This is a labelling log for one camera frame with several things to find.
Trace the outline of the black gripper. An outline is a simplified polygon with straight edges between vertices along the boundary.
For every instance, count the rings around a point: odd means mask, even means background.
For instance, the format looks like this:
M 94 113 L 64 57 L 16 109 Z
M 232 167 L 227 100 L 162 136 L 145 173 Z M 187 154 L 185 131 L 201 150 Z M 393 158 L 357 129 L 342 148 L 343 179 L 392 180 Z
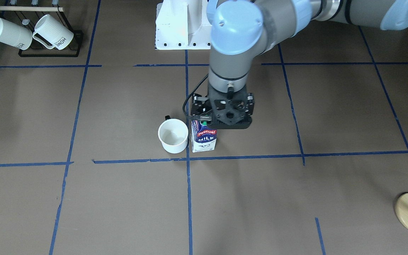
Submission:
M 239 93 L 231 98 L 223 96 L 212 99 L 193 94 L 191 116 L 194 120 L 208 123 L 251 123 L 255 100 L 252 93 L 243 96 Z

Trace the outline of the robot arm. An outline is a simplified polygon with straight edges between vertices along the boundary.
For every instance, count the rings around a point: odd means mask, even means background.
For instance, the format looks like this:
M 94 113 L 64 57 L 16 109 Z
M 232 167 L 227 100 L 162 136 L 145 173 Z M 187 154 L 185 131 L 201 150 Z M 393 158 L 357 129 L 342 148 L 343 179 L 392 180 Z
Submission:
M 403 30 L 408 0 L 210 0 L 208 93 L 192 91 L 188 120 L 216 129 L 246 129 L 254 97 L 246 90 L 253 59 L 303 30 L 312 20 Z

